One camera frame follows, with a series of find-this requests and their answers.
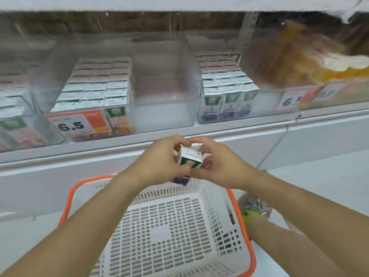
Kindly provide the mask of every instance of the person's right arm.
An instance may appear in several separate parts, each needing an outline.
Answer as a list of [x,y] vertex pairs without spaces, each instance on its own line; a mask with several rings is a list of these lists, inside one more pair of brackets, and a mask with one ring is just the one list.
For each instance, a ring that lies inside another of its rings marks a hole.
[[255,194],[293,223],[348,276],[369,276],[369,217],[260,172],[226,145],[194,137],[211,156],[191,177]]

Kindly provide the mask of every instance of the hand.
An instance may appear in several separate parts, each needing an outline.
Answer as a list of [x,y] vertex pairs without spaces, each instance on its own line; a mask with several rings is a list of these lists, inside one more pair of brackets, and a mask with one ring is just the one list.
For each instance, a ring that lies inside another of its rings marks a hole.
[[190,147],[191,143],[180,135],[155,141],[123,173],[129,173],[132,177],[137,178],[142,188],[189,175],[191,165],[180,166],[174,160],[173,149],[179,151],[180,145]]
[[200,168],[191,170],[191,177],[208,180],[224,188],[247,191],[259,173],[226,145],[207,137],[193,137],[189,141],[203,144],[198,149],[202,154],[212,154],[203,160]]

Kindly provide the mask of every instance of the foot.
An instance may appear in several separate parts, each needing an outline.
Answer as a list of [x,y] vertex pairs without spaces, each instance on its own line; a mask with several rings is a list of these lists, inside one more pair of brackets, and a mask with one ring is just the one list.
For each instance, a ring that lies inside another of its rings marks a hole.
[[247,192],[238,200],[239,209],[242,212],[246,231],[252,216],[269,218],[272,208],[260,198]]

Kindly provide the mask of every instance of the price tag holder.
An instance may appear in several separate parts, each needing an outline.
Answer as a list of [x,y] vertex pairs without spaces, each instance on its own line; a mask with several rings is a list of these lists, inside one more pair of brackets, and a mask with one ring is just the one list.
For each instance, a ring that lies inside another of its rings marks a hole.
[[306,106],[320,86],[302,86],[287,88],[284,92],[276,111],[297,110],[298,107]]
[[313,102],[327,102],[336,96],[336,94],[341,92],[341,90],[343,90],[347,85],[347,82],[330,82],[321,90],[321,92],[319,92]]
[[50,114],[47,119],[64,137],[110,132],[101,110]]

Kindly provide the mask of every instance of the person's left arm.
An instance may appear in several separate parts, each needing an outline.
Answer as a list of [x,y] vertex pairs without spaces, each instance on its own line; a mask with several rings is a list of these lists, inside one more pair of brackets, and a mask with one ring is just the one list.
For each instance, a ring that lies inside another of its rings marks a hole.
[[174,162],[173,149],[191,146],[182,136],[161,139],[68,218],[1,277],[89,276],[132,200],[145,187],[188,175]]

